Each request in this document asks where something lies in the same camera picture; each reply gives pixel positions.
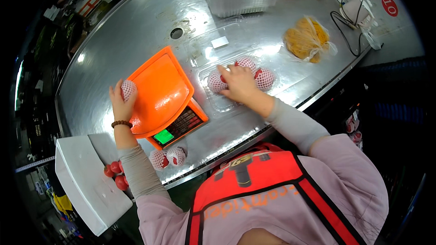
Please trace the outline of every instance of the metal table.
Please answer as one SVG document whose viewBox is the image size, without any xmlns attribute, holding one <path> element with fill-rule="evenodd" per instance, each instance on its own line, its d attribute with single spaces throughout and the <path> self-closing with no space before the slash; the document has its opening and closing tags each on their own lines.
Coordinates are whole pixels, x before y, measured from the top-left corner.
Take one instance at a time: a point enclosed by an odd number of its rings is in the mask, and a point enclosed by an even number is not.
<svg viewBox="0 0 436 245">
<path fill-rule="evenodd" d="M 350 53 L 330 18 L 330 11 L 338 8 L 336 0 L 278 0 L 264 13 L 244 15 L 246 26 L 258 37 L 258 45 L 269 54 L 270 62 L 280 67 L 281 89 L 274 95 L 301 111 L 329 90 L 370 49 L 363 40 L 362 55 L 356 58 Z M 292 61 L 290 52 L 283 47 L 282 36 L 303 15 L 314 16 L 329 30 L 330 41 L 338 48 L 336 56 L 323 58 L 318 64 Z M 168 45 L 194 85 L 195 100 L 211 117 L 206 125 L 175 143 L 188 150 L 184 165 L 157 172 L 167 188 L 198 176 L 269 135 L 273 128 L 244 106 L 217 115 L 197 80 L 199 69 L 188 61 L 184 44 L 216 28 L 220 20 L 210 13 L 205 0 L 122 0 L 88 35 L 57 90 L 62 136 L 88 134 L 104 163 L 117 160 L 109 85 L 127 78 Z M 183 29 L 179 39 L 170 37 L 174 28 Z M 345 25 L 341 28 L 351 46 L 357 48 L 359 32 Z M 139 143 L 147 154 L 154 149 L 145 139 Z"/>
</svg>

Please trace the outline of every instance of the orange weighing scale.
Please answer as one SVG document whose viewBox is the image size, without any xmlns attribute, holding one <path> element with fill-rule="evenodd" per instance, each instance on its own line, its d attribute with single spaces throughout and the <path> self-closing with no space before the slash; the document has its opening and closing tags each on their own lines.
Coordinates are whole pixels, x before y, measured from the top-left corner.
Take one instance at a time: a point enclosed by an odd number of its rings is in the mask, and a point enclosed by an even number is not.
<svg viewBox="0 0 436 245">
<path fill-rule="evenodd" d="M 138 88 L 132 133 L 156 149 L 162 150 L 209 120 L 192 98 L 193 86 L 169 46 L 127 79 Z"/>
</svg>

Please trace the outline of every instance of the red circle sign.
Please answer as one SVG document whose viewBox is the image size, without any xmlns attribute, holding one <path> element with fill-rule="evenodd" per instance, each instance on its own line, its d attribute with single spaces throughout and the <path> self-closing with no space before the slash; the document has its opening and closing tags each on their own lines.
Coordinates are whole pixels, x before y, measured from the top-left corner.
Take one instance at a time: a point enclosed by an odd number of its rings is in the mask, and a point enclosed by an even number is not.
<svg viewBox="0 0 436 245">
<path fill-rule="evenodd" d="M 398 8 L 397 4 L 393 0 L 381 0 L 384 10 L 390 15 L 390 16 L 397 16 L 398 15 Z"/>
</svg>

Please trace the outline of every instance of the yellow plastic bag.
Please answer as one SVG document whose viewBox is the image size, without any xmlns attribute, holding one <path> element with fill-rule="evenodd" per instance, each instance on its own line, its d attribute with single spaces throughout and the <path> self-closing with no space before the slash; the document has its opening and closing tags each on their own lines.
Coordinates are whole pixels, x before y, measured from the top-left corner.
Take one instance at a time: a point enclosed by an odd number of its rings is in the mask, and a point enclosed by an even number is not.
<svg viewBox="0 0 436 245">
<path fill-rule="evenodd" d="M 286 48 L 303 61 L 318 63 L 321 54 L 334 56 L 337 48 L 330 42 L 328 31 L 313 17 L 304 16 L 284 35 Z"/>
</svg>

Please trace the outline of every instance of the pink shirt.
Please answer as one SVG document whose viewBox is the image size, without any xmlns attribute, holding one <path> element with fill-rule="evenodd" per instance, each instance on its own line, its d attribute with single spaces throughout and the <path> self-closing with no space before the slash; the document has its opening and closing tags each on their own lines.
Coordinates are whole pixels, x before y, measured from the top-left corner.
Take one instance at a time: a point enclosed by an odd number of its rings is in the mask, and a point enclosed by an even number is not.
<svg viewBox="0 0 436 245">
<path fill-rule="evenodd" d="M 388 193 L 373 163 L 345 134 L 317 142 L 299 156 L 309 175 L 367 242 L 373 244 L 388 215 Z M 158 195 L 137 199 L 139 231 L 146 245 L 185 242 L 189 212 Z M 237 244 L 252 228 L 264 228 L 292 245 L 336 244 L 293 185 L 229 200 L 204 213 L 205 245 Z"/>
</svg>

